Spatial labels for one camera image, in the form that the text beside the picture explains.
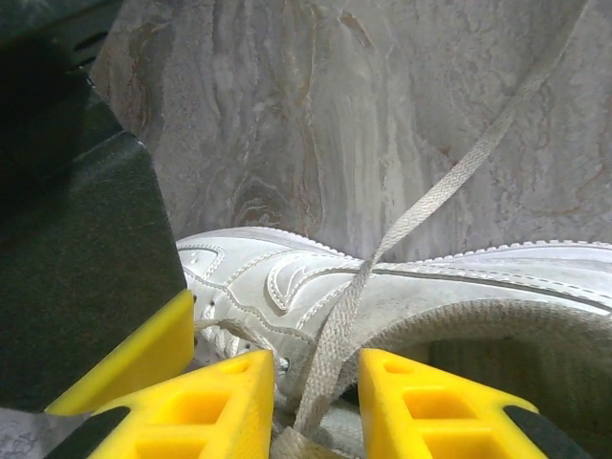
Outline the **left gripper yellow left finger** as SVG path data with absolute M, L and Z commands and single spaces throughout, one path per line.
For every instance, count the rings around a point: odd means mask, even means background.
M 252 351 L 103 406 L 45 459 L 269 459 L 274 362 Z

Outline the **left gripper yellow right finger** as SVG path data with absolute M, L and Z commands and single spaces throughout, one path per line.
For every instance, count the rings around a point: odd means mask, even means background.
M 533 404 L 380 349 L 358 390 L 366 459 L 591 459 Z

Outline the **white leather sneaker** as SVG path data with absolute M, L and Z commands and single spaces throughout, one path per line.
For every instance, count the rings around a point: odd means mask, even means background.
M 595 459 L 612 459 L 612 245 L 537 241 L 381 263 L 362 294 L 334 400 L 291 430 L 320 329 L 358 258 L 280 229 L 220 229 L 177 244 L 202 363 L 271 349 L 273 450 L 364 459 L 348 392 L 363 347 L 427 363 L 534 404 Z

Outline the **white shoelace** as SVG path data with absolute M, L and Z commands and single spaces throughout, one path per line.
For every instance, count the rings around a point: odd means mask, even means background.
M 360 351 L 426 361 L 440 340 L 514 339 L 604 364 L 612 338 L 612 248 L 538 241 L 408 263 L 383 255 L 438 210 L 488 159 L 565 52 L 568 22 L 494 122 L 388 230 L 367 260 L 280 229 L 223 229 L 177 248 L 194 295 L 196 333 L 226 359 L 273 355 L 269 459 L 353 459 L 361 411 L 340 397 L 358 383 Z

